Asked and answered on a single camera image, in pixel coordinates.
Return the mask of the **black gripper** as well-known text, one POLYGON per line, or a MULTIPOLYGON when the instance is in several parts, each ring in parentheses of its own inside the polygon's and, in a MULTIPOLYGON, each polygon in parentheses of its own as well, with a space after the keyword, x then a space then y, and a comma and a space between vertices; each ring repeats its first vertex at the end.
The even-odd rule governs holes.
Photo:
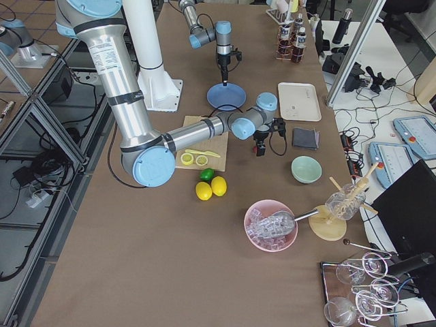
POLYGON ((255 146, 253 148, 253 152, 257 157, 261 157, 265 155, 266 145, 265 140, 268 140, 269 147, 271 151, 277 156, 284 156, 287 152, 287 135, 286 135, 286 126, 285 121, 282 118, 274 118, 270 125, 267 125, 267 130, 259 131, 257 130, 253 135, 253 140, 255 141, 255 146), (282 153, 276 152, 272 146, 272 137, 274 133, 278 133, 280 137, 283 138, 284 141, 284 150, 282 153))
POLYGON ((243 59, 243 54, 238 49, 231 50, 228 54, 220 54, 220 53, 217 54, 217 65, 221 72, 221 78, 223 79, 222 84, 228 83, 228 73, 229 73, 228 65, 231 63, 232 57, 236 57, 238 63, 236 64, 235 67, 237 67, 238 64, 243 59))

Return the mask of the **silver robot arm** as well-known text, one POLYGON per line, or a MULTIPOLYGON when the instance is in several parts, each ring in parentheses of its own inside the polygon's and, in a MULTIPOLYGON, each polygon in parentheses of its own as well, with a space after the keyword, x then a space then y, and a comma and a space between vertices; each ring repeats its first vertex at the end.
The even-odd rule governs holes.
POLYGON ((277 109, 272 93, 258 96, 246 112, 220 112, 167 133, 153 128, 150 108, 166 107, 181 92, 165 71, 150 1, 57 1, 61 35, 87 45, 121 130, 121 161, 145 187, 166 183, 176 152, 227 131, 244 140, 269 126, 277 109))
POLYGON ((242 52, 232 44, 232 24, 227 20, 212 23, 205 27, 200 23, 195 5, 199 1, 178 1, 178 7, 184 15, 189 28, 189 42, 193 49, 201 48, 210 43, 215 43, 215 60, 221 73, 221 83, 228 85, 229 72, 235 69, 243 59, 242 52))

